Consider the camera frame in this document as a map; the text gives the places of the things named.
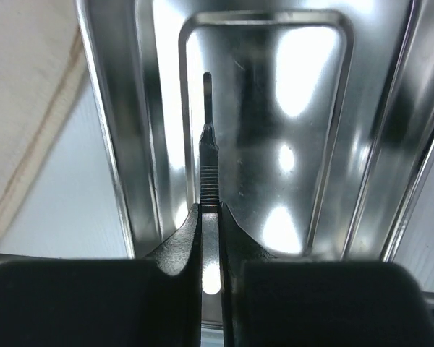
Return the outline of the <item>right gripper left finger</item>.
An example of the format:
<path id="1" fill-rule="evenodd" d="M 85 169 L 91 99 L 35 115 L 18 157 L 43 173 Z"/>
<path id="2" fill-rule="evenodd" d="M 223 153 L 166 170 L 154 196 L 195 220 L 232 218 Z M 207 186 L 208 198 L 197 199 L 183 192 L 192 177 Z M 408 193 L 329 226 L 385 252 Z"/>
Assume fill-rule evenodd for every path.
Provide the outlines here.
<path id="1" fill-rule="evenodd" d="M 142 259 L 0 264 L 0 346 L 199 346 L 201 215 Z"/>

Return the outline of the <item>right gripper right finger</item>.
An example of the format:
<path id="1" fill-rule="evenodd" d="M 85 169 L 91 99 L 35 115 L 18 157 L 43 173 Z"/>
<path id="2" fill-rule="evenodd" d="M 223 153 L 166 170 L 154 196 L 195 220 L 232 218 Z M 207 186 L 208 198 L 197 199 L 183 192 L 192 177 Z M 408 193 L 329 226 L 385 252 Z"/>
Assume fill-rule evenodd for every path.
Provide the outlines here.
<path id="1" fill-rule="evenodd" d="M 434 314 L 403 267 L 281 260 L 225 205 L 218 222 L 226 346 L 434 346 Z"/>

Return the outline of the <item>scalpel handle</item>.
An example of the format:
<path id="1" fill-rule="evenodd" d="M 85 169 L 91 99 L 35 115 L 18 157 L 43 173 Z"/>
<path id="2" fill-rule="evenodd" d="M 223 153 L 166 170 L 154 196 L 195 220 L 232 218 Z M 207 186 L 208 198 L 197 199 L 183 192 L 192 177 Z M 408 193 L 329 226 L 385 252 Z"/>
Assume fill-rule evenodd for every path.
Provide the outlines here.
<path id="1" fill-rule="evenodd" d="M 202 289 L 221 290 L 218 212 L 220 208 L 218 146 L 213 125 L 213 87 L 210 72 L 203 75 L 204 117 L 200 138 L 200 212 L 202 225 Z"/>

